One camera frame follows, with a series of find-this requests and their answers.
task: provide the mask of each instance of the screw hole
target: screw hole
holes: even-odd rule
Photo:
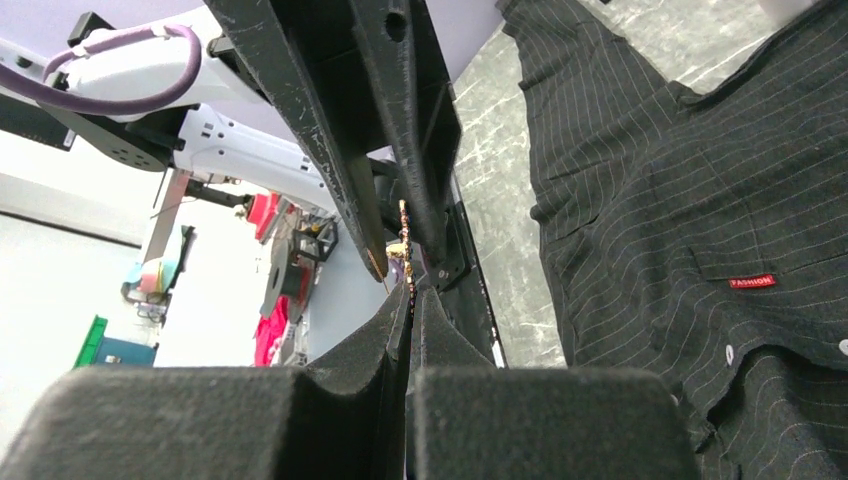
[[[406,17],[397,12],[386,15],[386,34],[393,42],[402,42],[406,38]]]

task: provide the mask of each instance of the shirt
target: shirt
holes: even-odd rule
[[[706,95],[576,0],[500,6],[569,365],[660,376],[704,478],[848,475],[848,2]]]

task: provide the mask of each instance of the pink cloth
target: pink cloth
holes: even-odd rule
[[[271,312],[270,318],[260,317],[259,326],[256,327],[256,350],[253,354],[253,364],[257,367],[268,367],[271,365],[271,358],[274,356],[274,351],[279,348],[279,345],[274,345],[274,342],[282,339],[283,332],[286,330],[288,323],[289,299],[285,296],[280,296],[277,299],[277,305],[274,311]]]

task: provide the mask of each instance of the marble table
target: marble table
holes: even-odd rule
[[[666,78],[707,92],[776,27],[755,0],[581,0]],[[500,29],[455,84],[464,132],[456,176],[512,367],[562,367],[550,294],[530,219],[530,148],[521,67]]]

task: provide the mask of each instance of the clothing tag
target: clothing tag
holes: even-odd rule
[[[774,275],[760,275],[759,277],[751,278],[731,278],[730,288],[762,288],[777,285]]]

